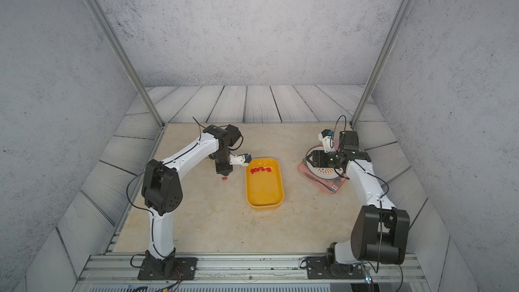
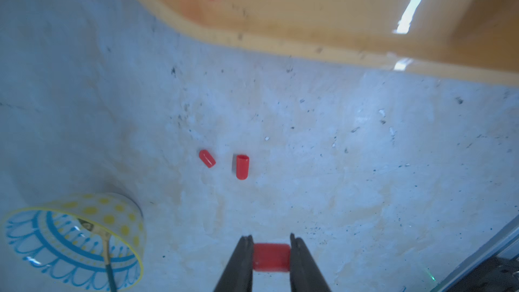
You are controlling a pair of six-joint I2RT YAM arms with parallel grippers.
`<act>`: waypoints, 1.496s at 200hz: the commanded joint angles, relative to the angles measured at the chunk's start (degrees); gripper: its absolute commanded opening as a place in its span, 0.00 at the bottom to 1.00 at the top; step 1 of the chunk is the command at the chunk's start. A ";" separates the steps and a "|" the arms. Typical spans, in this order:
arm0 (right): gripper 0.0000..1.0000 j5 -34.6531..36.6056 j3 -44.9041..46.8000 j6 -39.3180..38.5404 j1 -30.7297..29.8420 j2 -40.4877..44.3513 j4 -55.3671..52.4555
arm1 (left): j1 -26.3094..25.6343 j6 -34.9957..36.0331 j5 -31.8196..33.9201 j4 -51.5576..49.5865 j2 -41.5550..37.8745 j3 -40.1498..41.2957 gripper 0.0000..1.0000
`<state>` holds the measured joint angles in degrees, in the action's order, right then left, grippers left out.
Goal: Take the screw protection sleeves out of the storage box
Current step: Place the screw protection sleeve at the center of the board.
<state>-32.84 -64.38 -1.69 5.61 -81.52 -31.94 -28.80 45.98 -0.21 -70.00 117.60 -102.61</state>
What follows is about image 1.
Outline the yellow plastic storage box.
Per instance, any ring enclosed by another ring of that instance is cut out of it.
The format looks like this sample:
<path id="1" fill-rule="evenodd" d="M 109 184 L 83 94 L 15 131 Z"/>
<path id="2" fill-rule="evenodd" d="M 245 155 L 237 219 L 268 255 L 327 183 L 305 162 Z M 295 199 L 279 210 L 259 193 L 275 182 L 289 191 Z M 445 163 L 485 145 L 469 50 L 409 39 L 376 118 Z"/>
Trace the yellow plastic storage box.
<path id="1" fill-rule="evenodd" d="M 272 172 L 250 170 L 258 167 L 271 167 Z M 279 163 L 273 158 L 252 160 L 245 171 L 245 195 L 247 203 L 254 210 L 273 210 L 278 208 L 285 198 Z"/>

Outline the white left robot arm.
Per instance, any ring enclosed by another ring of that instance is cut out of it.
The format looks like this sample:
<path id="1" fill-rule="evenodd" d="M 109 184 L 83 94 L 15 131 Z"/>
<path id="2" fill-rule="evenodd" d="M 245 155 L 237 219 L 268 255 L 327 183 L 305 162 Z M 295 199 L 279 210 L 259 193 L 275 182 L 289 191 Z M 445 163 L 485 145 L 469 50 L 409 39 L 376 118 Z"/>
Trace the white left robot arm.
<path id="1" fill-rule="evenodd" d="M 144 171 L 141 195 L 149 212 L 150 242 L 146 259 L 163 269 L 173 262 L 176 248 L 172 238 L 173 212 L 183 199 L 182 178 L 202 160 L 215 162 L 216 173 L 227 177 L 234 165 L 247 166 L 249 154 L 235 155 L 234 145 L 243 139 L 238 127 L 208 125 L 194 142 L 163 160 L 151 160 Z"/>

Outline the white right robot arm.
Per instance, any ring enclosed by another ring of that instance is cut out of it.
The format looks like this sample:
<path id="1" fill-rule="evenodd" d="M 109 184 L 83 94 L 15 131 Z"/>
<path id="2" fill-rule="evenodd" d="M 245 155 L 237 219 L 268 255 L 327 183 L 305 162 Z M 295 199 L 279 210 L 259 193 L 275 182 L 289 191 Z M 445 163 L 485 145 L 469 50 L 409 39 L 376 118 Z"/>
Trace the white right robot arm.
<path id="1" fill-rule="evenodd" d="M 324 178 L 316 171 L 329 168 L 337 179 L 353 185 L 362 203 L 350 238 L 328 248 L 327 266 L 403 264 L 410 217 L 387 196 L 389 185 L 374 173 L 371 157 L 361 150 L 358 133 L 325 129 L 318 139 L 321 145 L 310 149 L 305 156 L 314 182 L 322 185 Z"/>

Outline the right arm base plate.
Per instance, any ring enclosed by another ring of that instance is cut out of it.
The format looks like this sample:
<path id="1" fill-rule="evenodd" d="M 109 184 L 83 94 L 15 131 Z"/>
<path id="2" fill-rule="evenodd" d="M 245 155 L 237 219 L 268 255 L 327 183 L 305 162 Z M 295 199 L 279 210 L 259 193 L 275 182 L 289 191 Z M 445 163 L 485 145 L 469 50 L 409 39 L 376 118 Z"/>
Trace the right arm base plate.
<path id="1" fill-rule="evenodd" d="M 330 261 L 325 255 L 305 258 L 300 267 L 305 269 L 310 280 L 363 280 L 362 267 L 339 264 Z"/>

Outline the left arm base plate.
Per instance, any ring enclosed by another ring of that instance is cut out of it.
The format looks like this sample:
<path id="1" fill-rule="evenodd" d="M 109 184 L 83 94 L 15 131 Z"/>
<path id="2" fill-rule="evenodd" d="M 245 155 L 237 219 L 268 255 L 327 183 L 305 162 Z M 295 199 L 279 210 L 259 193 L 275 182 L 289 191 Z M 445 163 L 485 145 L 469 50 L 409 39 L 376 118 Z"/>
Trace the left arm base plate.
<path id="1" fill-rule="evenodd" d="M 159 260 L 147 255 L 137 279 L 139 281 L 192 281 L 195 278 L 197 258 L 166 258 Z"/>

